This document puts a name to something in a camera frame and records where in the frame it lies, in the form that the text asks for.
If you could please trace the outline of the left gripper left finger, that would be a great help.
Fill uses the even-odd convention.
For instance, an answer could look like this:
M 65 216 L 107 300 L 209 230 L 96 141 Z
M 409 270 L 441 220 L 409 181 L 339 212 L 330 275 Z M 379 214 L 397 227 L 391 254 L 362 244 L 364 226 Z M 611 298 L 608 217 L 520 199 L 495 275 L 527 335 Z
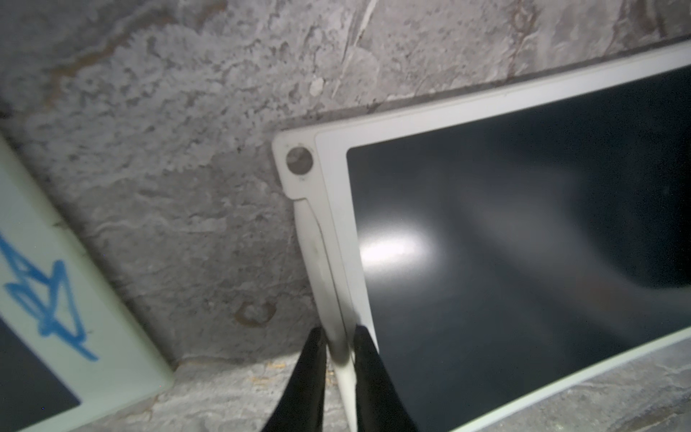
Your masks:
M 312 329 L 263 432 L 323 430 L 327 346 L 324 329 Z

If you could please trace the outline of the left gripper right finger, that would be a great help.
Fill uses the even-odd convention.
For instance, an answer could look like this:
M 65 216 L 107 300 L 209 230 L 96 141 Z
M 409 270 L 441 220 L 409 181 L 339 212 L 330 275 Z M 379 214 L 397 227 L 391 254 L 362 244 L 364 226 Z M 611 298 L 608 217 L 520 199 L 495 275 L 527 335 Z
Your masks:
M 353 349 L 357 430 L 417 431 L 365 326 L 356 326 Z

